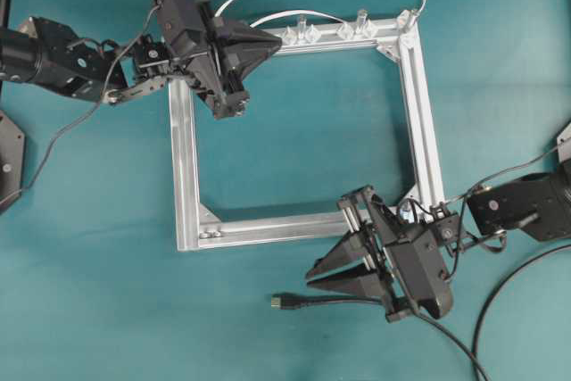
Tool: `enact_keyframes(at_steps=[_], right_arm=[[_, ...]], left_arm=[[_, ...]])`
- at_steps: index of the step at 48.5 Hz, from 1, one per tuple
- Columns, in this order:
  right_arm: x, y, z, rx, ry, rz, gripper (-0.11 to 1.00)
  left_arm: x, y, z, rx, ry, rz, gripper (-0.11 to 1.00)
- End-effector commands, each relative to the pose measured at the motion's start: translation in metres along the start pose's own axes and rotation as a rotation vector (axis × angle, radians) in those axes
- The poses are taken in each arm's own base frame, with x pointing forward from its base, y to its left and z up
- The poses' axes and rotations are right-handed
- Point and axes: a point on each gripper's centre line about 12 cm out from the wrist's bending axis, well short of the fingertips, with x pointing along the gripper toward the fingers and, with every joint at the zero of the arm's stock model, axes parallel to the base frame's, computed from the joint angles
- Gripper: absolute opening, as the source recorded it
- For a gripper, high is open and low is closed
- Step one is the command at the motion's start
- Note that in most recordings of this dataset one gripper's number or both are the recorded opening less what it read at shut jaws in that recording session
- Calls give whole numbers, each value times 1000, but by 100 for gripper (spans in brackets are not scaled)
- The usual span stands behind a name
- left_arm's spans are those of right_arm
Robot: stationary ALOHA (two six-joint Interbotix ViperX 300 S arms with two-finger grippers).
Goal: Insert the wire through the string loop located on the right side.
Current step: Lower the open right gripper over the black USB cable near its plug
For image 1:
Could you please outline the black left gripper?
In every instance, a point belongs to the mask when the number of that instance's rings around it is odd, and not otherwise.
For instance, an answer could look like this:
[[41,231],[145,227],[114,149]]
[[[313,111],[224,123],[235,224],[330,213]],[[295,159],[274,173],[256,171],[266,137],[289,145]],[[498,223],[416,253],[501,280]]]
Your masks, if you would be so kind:
[[[242,21],[213,18],[210,0],[154,2],[170,72],[186,82],[215,119],[243,115],[249,101],[243,80],[281,48],[282,39]],[[225,46],[221,66],[216,41]]]

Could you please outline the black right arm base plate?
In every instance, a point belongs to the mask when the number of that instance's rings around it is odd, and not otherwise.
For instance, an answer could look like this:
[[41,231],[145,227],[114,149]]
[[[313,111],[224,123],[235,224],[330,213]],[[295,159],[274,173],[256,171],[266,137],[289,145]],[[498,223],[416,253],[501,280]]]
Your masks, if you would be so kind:
[[571,158],[571,123],[568,123],[556,137],[559,163]]

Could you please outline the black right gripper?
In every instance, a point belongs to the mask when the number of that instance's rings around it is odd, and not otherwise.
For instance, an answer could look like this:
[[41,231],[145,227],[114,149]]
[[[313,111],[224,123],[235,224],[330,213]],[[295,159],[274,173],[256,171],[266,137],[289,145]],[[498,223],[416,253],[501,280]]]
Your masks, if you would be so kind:
[[426,311],[433,319],[453,305],[449,271],[426,223],[399,218],[364,186],[343,195],[338,208],[351,227],[305,274],[307,286],[322,291],[379,298],[389,322]]

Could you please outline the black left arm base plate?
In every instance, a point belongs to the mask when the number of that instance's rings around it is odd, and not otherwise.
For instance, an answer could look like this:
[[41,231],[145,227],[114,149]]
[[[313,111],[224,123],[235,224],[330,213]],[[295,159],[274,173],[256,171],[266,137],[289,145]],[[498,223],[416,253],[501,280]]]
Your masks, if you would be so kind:
[[0,128],[1,212],[5,212],[20,196],[26,136],[4,111],[1,111]]

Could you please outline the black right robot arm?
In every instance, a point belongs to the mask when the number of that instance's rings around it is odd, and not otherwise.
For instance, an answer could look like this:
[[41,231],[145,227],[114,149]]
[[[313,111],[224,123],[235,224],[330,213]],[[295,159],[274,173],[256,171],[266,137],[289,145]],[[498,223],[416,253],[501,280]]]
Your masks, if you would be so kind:
[[[364,186],[343,195],[338,207],[348,232],[307,272],[309,287],[377,298],[393,322],[425,309],[434,319],[453,305],[450,272],[441,253],[468,238],[457,212],[432,210],[432,220],[408,223]],[[478,190],[468,208],[483,244],[511,229],[538,242],[570,236],[570,180],[562,172],[537,173]]]

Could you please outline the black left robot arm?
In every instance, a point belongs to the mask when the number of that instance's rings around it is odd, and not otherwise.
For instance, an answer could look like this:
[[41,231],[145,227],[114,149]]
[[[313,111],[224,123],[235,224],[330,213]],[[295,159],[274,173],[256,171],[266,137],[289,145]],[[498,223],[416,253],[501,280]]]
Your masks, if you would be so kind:
[[162,39],[132,46],[79,37],[71,27],[31,17],[1,30],[1,78],[89,102],[123,104],[181,80],[217,119],[240,116],[250,100],[244,79],[282,40],[215,15],[209,0],[153,0]]

